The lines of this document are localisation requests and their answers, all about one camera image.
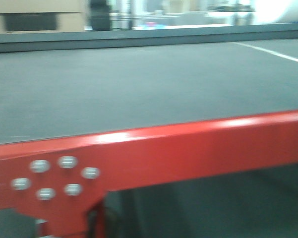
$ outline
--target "red bracket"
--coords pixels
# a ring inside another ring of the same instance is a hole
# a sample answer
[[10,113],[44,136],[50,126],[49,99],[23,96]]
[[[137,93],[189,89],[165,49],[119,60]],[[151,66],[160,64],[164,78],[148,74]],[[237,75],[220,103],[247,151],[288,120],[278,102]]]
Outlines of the red bracket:
[[0,209],[81,238],[107,191],[290,163],[298,111],[0,145]]

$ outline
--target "white line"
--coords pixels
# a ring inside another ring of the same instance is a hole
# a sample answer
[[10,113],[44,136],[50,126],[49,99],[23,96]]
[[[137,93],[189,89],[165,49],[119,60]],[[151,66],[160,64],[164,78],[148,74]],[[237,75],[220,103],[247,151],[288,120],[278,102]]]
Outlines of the white line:
[[245,47],[249,47],[249,48],[252,48],[252,49],[255,49],[255,50],[263,51],[263,52],[266,52],[266,53],[269,53],[271,55],[278,56],[278,57],[281,57],[281,58],[284,58],[284,59],[287,59],[287,60],[292,60],[292,61],[298,62],[297,58],[294,58],[292,56],[287,56],[287,55],[284,55],[284,54],[276,52],[276,51],[271,51],[271,50],[267,50],[265,48],[252,46],[252,45],[248,45],[248,44],[244,44],[244,43],[240,43],[240,42],[231,42],[231,43],[241,45],[241,46],[245,46]]

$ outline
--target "bolt head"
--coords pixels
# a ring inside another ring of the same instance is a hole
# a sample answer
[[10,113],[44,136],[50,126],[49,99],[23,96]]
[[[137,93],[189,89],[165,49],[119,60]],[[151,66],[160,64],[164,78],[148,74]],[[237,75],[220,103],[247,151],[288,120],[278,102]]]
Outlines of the bolt head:
[[64,192],[68,196],[78,196],[82,192],[83,188],[80,184],[70,183],[65,186]]
[[34,173],[44,173],[50,169],[50,163],[47,160],[35,160],[30,164],[30,169]]
[[26,190],[31,186],[31,181],[28,178],[16,178],[12,180],[11,186],[14,190]]
[[100,170],[99,168],[84,168],[83,171],[81,172],[81,175],[85,179],[95,179],[98,178],[100,175]]
[[52,188],[41,188],[36,192],[36,196],[39,200],[51,200],[55,197],[55,191]]
[[77,165],[77,159],[74,156],[63,156],[59,158],[59,166],[63,169],[72,169]]

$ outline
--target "red steel beam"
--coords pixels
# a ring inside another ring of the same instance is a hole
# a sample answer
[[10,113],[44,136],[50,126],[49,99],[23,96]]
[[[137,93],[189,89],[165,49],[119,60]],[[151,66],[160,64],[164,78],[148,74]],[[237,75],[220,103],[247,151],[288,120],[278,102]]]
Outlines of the red steel beam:
[[[62,156],[76,157],[77,166],[60,168]],[[35,160],[48,161],[50,169],[32,172]],[[56,237],[79,237],[87,212],[108,191],[291,163],[298,163],[298,111],[6,144],[0,145],[0,209],[47,220]],[[86,167],[100,176],[83,178]],[[17,178],[31,186],[13,190]],[[66,195],[69,183],[80,184],[82,193]],[[52,188],[55,197],[39,200],[41,188]]]

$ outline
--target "gray rubber mat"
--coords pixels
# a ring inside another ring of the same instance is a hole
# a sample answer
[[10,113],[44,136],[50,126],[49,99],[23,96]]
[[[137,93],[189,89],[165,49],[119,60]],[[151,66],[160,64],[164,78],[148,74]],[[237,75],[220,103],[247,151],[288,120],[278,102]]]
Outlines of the gray rubber mat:
[[292,109],[298,63],[232,43],[0,54],[0,143]]

